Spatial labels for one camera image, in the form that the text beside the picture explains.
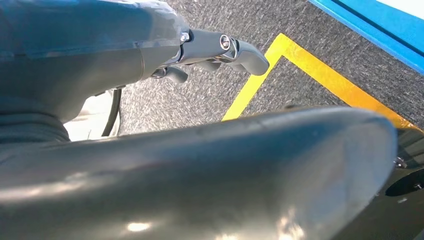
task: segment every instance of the bolt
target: bolt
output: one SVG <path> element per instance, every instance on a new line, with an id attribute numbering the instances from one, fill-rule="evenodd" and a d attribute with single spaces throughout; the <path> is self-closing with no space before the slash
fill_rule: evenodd
<path id="1" fill-rule="evenodd" d="M 421 184 L 417 183 L 413 186 L 415 189 L 419 190 L 419 189 L 423 189 L 423 187 L 421 186 Z"/>
<path id="2" fill-rule="evenodd" d="M 220 45 L 221 45 L 221 48 L 223 49 L 223 50 L 228 50 L 228 49 L 230 49 L 230 38 L 227 36 L 227 35 L 225 35 L 225 34 L 222 34 L 221 35 L 221 38 L 219 39 L 219 43 L 220 43 Z"/>
<path id="3" fill-rule="evenodd" d="M 181 37 L 180 37 L 180 39 L 179 39 L 182 43 L 184 43 L 184 42 L 186 42 L 186 41 L 188 41 L 188 40 L 190 40 L 190 36 L 189 36 L 189 34 L 187 33 L 187 32 L 182 32 L 181 33 Z"/>

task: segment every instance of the yellow tape line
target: yellow tape line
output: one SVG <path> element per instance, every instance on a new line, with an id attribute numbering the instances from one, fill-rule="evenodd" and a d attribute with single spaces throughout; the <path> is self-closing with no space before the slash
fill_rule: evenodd
<path id="1" fill-rule="evenodd" d="M 226 112 L 223 121 L 236 119 L 242 114 L 281 56 L 295 64 L 348 105 L 380 113 L 390 119 L 397 128 L 418 129 L 282 33 L 277 36 L 265 54 L 270 63 L 269 70 L 262 76 L 251 76 L 247 80 Z"/>

